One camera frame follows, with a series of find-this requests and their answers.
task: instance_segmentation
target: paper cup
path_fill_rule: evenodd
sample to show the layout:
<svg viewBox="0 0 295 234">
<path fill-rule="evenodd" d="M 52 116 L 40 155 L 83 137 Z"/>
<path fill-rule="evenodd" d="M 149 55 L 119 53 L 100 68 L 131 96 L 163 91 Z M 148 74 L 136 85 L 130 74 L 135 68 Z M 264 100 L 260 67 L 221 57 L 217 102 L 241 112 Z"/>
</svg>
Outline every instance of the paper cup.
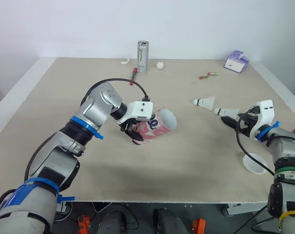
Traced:
<svg viewBox="0 0 295 234">
<path fill-rule="evenodd" d="M 173 112 L 168 108 L 163 108 L 154 113 L 150 121 L 142 121 L 135 126 L 136 131 L 140 133 L 144 141 L 133 140 L 132 142 L 142 145 L 174 130 L 176 127 L 177 120 Z"/>
</svg>

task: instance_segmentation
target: white bowl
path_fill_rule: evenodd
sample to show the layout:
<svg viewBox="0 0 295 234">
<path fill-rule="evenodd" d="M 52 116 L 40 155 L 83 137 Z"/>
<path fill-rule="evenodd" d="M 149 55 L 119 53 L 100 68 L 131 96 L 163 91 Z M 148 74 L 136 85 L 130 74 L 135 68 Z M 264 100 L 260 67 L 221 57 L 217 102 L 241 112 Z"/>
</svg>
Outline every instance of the white bowl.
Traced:
<svg viewBox="0 0 295 234">
<path fill-rule="evenodd" d="M 259 155 L 254 153 L 249 153 L 252 157 L 254 157 L 257 161 L 261 162 L 264 166 L 268 167 L 268 163 Z M 267 172 L 263 167 L 261 167 L 259 164 L 254 162 L 249 156 L 245 155 L 243 157 L 243 164 L 246 167 L 247 170 L 250 172 L 261 175 Z"/>
</svg>

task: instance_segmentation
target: tissue box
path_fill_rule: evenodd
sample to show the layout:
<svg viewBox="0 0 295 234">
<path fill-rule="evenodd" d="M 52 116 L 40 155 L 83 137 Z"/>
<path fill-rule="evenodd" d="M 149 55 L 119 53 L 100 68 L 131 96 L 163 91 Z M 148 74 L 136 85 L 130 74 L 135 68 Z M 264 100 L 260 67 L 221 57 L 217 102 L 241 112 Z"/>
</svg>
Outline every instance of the tissue box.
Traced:
<svg viewBox="0 0 295 234">
<path fill-rule="evenodd" d="M 243 53 L 244 52 L 239 50 L 231 53 L 231 55 L 227 58 L 224 67 L 234 72 L 241 73 L 249 63 L 249 60 L 243 56 Z"/>
</svg>

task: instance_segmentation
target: beige tabletop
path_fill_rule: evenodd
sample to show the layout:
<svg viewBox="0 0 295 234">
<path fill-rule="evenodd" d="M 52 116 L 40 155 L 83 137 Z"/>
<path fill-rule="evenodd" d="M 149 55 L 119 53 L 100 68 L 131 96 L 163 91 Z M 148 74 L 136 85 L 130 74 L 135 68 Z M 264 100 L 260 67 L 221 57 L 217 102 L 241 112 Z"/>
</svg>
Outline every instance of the beige tabletop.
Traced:
<svg viewBox="0 0 295 234">
<path fill-rule="evenodd" d="M 286 130 L 295 127 L 295 115 L 252 66 L 242 74 L 222 67 L 219 60 L 164 60 L 157 70 L 137 75 L 154 103 L 154 110 L 171 109 L 177 129 L 136 146 L 112 118 L 79 158 L 80 170 L 63 195 L 85 201 L 251 202 L 265 201 L 273 182 L 270 174 L 254 175 L 242 164 L 235 132 L 213 112 L 194 106 L 195 98 L 216 96 L 215 107 L 241 108 L 272 99 L 275 120 Z M 61 129 L 78 109 L 85 92 L 106 78 L 129 78 L 135 66 L 119 59 L 59 58 L 45 73 L 27 100 L 0 134 L 0 195 L 23 182 L 24 170 L 38 145 Z M 218 76 L 199 80 L 208 71 Z M 141 100 L 136 86 L 113 81 L 124 102 Z M 245 148 L 264 157 L 272 169 L 265 145 L 245 136 Z"/>
</svg>

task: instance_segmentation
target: silver can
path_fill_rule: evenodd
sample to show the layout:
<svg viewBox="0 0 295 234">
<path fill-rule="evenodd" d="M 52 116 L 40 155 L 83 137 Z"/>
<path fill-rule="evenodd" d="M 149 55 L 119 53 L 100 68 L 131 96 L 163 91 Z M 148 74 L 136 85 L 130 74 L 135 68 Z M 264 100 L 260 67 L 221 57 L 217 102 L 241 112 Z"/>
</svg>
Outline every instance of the silver can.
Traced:
<svg viewBox="0 0 295 234">
<path fill-rule="evenodd" d="M 141 40 L 138 42 L 138 73 L 144 74 L 148 70 L 148 41 Z"/>
</svg>

